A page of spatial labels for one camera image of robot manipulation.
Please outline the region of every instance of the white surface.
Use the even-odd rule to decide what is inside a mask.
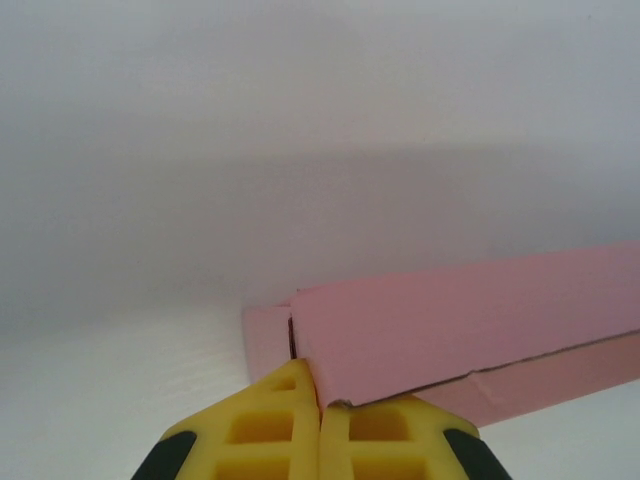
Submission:
[[[237,305],[150,311],[0,351],[0,478],[127,479],[246,385]],[[640,381],[484,428],[516,480],[637,480]]]
[[[636,0],[27,0],[0,334],[640,238]]]

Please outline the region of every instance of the pink foam board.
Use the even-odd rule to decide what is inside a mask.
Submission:
[[[630,334],[474,372],[416,395],[483,427],[638,378],[640,334]]]
[[[282,366],[291,359],[287,306],[253,308],[243,312],[244,346],[252,382]]]
[[[321,406],[640,330],[640,242],[386,275],[290,302]]]

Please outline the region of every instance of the black rubber grip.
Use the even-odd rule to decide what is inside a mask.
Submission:
[[[469,480],[512,480],[491,449],[479,438],[457,429],[444,436]]]
[[[196,437],[193,432],[180,432],[159,441],[131,480],[175,480]]]

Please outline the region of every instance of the pink foam strip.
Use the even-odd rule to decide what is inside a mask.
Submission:
[[[638,378],[635,334],[473,373],[416,395],[482,427]]]
[[[388,275],[291,300],[322,406],[640,330],[640,242]]]
[[[247,366],[252,382],[260,380],[290,360],[287,306],[254,308],[242,315]]]

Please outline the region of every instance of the white wall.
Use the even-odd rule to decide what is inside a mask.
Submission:
[[[0,7],[3,339],[640,238],[635,0]]]

